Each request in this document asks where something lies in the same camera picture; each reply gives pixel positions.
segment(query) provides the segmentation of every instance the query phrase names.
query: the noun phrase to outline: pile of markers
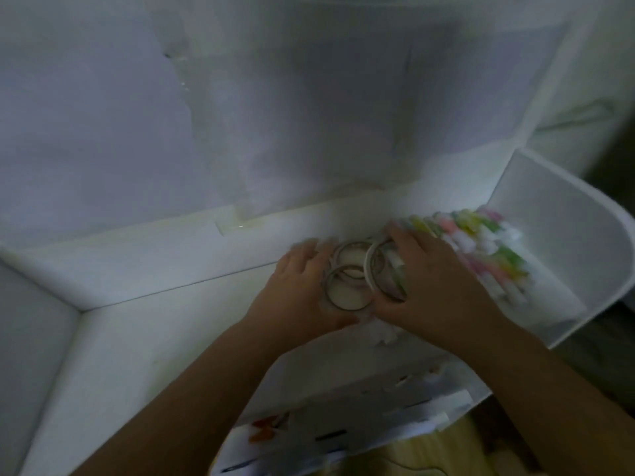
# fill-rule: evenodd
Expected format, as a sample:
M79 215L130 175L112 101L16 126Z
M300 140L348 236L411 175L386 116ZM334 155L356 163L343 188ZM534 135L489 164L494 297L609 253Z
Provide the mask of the pile of markers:
M410 216L416 230L447 242L493 299L506 299L514 306L527 303L533 285L528 263L507 244L521 234L497 212L480 207L431 217Z

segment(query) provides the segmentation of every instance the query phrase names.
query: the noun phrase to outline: forearm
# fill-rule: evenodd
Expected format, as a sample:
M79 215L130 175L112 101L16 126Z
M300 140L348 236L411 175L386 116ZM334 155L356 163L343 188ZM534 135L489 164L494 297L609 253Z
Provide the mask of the forearm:
M554 476L635 471L635 421L508 320L461 357Z
M206 474L280 352L261 331L228 329L74 476Z

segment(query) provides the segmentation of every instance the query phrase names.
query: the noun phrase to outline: yellow surface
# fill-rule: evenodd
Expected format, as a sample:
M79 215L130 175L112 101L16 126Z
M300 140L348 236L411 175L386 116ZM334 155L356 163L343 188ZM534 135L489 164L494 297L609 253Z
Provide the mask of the yellow surface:
M413 476L415 473L390 464L382 456L411 468L440 468L448 476L495 476L469 416L442 432L391 442L363 455L349 457L314 476Z

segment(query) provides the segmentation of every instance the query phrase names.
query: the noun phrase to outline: person's left hand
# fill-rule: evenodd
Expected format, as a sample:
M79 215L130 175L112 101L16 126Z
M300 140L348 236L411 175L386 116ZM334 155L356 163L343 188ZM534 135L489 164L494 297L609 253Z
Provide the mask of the person's left hand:
M276 344L280 353L358 322L352 312L320 307L322 273L334 244L325 243L317 251L316 245L317 240L299 244L278 261L243 319Z

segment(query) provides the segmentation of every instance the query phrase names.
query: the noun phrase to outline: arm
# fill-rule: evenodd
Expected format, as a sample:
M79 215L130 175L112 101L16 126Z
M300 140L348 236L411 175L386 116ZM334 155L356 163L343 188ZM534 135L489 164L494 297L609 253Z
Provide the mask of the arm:
M499 311L447 244L396 226L408 301L376 295L382 319L463 359L554 476L635 474L635 421Z
M242 321L221 335L73 476L202 476L258 384L283 353L357 322L319 307L333 250L307 242L278 262Z

